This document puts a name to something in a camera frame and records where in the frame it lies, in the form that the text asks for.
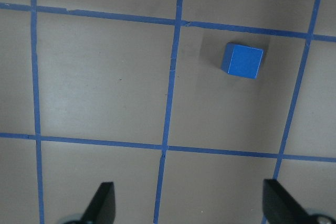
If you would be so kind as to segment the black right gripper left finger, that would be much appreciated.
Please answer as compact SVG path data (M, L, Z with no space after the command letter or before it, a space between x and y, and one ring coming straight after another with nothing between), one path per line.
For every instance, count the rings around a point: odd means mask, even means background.
M114 223L115 203L114 183L101 183L83 213L80 223Z

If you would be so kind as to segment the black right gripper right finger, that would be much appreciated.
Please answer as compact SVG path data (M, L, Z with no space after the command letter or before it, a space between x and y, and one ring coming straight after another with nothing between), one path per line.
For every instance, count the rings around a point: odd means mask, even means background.
M275 179L264 179L262 209L271 224L312 223L310 215Z

